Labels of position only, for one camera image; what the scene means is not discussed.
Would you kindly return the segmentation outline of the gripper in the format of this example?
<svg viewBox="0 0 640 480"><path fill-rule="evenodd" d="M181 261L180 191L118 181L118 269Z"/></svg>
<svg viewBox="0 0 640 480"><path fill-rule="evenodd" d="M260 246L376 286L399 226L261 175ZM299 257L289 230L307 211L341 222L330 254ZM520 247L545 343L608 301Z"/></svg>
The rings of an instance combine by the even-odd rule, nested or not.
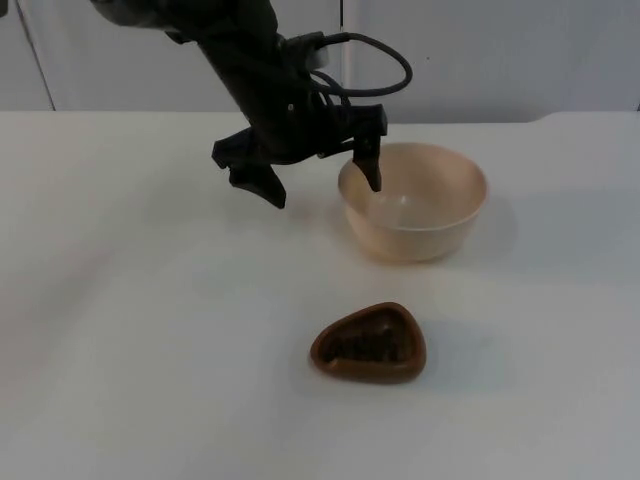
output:
<svg viewBox="0 0 640 480"><path fill-rule="evenodd" d="M216 141L212 157L229 169L234 188L284 208L287 193L272 164L291 165L351 150L352 162L370 189L381 190L380 139L387 134L382 105L327 105L316 92L279 88L230 92L249 127Z"/></svg>

